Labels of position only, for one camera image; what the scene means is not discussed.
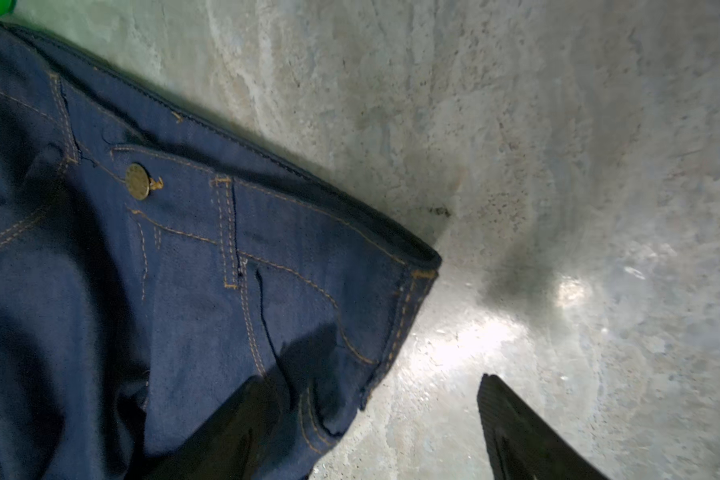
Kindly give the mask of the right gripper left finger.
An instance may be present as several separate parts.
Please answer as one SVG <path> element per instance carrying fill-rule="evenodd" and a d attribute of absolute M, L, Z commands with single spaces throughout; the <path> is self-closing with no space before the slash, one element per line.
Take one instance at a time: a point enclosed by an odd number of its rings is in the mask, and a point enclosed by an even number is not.
<path fill-rule="evenodd" d="M 226 400 L 148 479 L 261 479 L 287 455 L 291 389 L 254 376 Z"/>

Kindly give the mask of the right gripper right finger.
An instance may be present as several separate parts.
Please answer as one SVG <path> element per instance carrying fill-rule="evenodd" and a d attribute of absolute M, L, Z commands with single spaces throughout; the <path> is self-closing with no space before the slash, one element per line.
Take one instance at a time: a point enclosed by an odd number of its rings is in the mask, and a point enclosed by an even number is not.
<path fill-rule="evenodd" d="M 482 376 L 477 405 L 494 478 L 607 479 L 499 376 Z"/>

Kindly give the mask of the dark blue denim trousers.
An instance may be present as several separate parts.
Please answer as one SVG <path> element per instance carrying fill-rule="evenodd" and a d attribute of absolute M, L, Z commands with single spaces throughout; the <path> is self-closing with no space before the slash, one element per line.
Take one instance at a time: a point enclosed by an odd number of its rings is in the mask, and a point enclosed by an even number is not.
<path fill-rule="evenodd" d="M 306 479 L 441 264 L 387 216 L 83 52 L 0 22 L 0 478 L 126 479 L 243 384 Z"/>

